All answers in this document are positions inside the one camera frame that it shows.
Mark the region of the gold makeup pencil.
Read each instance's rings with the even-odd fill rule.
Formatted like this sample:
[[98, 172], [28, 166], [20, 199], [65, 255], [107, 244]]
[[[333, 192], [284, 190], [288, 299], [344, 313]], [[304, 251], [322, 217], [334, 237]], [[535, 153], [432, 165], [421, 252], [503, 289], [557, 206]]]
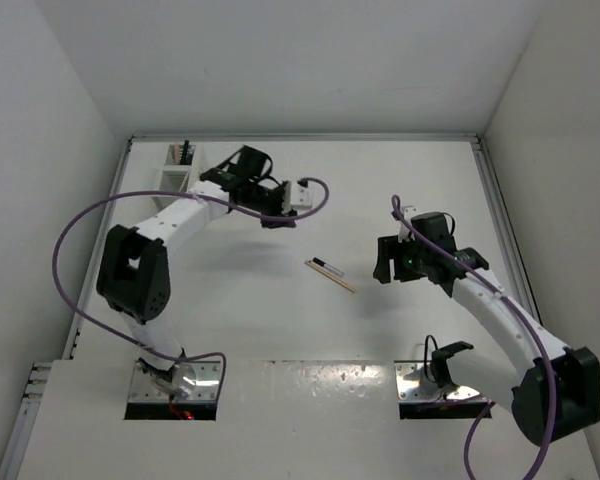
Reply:
[[354, 287], [352, 287], [349, 283], [347, 283], [346, 281], [342, 280], [340, 277], [338, 277], [338, 276], [330, 273], [329, 271], [327, 271], [323, 267], [317, 265], [313, 261], [311, 261], [311, 260], [305, 260], [304, 264], [306, 266], [308, 266], [309, 268], [313, 269], [314, 271], [318, 272], [319, 274], [323, 275], [324, 277], [328, 278], [332, 282], [338, 284], [342, 288], [346, 289], [347, 291], [349, 291], [351, 293], [354, 293], [354, 294], [356, 293], [356, 289]]

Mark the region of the white slotted organizer box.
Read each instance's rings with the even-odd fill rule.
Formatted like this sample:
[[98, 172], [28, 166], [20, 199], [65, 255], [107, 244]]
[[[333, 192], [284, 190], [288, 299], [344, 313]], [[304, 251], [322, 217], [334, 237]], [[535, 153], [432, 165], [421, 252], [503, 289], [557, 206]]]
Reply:
[[183, 146], [185, 141], [168, 145], [163, 165], [156, 170], [154, 178], [154, 189], [156, 191], [186, 193], [200, 175], [209, 168], [203, 144], [192, 143], [189, 140], [195, 147], [192, 164], [173, 164], [173, 145], [180, 144]]

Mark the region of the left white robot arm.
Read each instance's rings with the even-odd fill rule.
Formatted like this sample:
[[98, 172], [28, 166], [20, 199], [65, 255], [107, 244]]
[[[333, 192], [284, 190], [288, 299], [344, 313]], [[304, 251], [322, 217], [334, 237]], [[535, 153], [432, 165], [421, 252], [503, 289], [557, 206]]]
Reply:
[[264, 228], [293, 227], [293, 216], [312, 206], [305, 180], [265, 186], [271, 157], [243, 146], [202, 172], [184, 198], [132, 227], [116, 225], [106, 236], [97, 293], [118, 312], [143, 351], [143, 370], [163, 388], [174, 388], [184, 357], [164, 312], [171, 296], [170, 264], [176, 250], [234, 206], [263, 215]]

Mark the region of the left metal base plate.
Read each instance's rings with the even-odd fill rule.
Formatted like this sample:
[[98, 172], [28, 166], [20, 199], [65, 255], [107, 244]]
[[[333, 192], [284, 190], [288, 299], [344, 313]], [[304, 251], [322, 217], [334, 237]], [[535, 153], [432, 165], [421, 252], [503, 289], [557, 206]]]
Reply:
[[131, 375], [127, 400], [131, 404], [210, 404], [218, 396], [221, 364], [202, 361], [175, 365], [171, 377], [158, 375], [138, 362]]

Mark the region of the metal base plate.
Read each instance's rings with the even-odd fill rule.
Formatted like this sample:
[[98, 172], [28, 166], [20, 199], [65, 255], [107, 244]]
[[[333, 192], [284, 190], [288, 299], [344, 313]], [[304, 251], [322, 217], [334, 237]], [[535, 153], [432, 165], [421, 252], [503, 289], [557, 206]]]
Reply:
[[175, 365], [171, 377], [158, 375], [138, 362], [131, 375], [127, 400], [131, 404], [210, 404], [218, 396], [221, 364], [202, 361]]
[[400, 405], [457, 404], [486, 400], [476, 390], [466, 386], [440, 389], [425, 377], [424, 363], [421, 361], [395, 362], [394, 374]]

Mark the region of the black white eyeliner pen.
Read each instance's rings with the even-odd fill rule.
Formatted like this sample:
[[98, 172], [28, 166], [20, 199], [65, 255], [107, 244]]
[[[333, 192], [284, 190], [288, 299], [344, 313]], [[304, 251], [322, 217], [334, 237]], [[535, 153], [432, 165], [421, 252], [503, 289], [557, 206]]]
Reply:
[[315, 265], [319, 266], [320, 268], [322, 268], [323, 270], [329, 272], [332, 275], [335, 275], [335, 276], [337, 276], [339, 278], [342, 278], [344, 276], [344, 273], [340, 269], [334, 267], [333, 265], [330, 265], [329, 263], [325, 262], [324, 260], [321, 260], [321, 259], [319, 259], [317, 257], [314, 257], [312, 259], [312, 262]]

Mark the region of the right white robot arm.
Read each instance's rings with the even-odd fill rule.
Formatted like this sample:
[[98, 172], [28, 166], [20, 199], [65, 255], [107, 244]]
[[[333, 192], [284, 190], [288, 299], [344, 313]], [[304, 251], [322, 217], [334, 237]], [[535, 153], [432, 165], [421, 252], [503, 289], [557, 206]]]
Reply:
[[442, 212], [412, 206], [393, 212], [398, 234], [378, 239], [373, 276], [427, 279], [468, 311], [502, 348], [512, 366], [493, 366], [466, 341], [432, 352], [426, 385], [470, 387], [509, 411], [524, 436], [540, 446], [600, 422], [600, 363], [588, 348], [574, 349], [551, 334], [508, 296], [488, 261], [457, 247]]

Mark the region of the dark green gold mascara tube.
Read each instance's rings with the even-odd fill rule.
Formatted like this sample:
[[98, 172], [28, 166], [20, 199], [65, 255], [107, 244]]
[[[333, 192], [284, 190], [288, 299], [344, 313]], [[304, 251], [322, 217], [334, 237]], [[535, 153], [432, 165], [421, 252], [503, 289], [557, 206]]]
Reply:
[[195, 147], [186, 140], [182, 146], [182, 156], [181, 156], [181, 164], [182, 165], [191, 165], [193, 161]]

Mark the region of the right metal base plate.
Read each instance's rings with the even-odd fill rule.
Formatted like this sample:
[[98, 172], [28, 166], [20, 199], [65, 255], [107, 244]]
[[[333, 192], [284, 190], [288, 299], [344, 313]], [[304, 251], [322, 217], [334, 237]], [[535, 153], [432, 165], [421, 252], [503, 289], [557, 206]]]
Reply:
[[440, 389], [425, 377], [424, 363], [421, 361], [395, 362], [394, 374], [400, 405], [457, 404], [486, 400], [476, 390], [466, 386]]

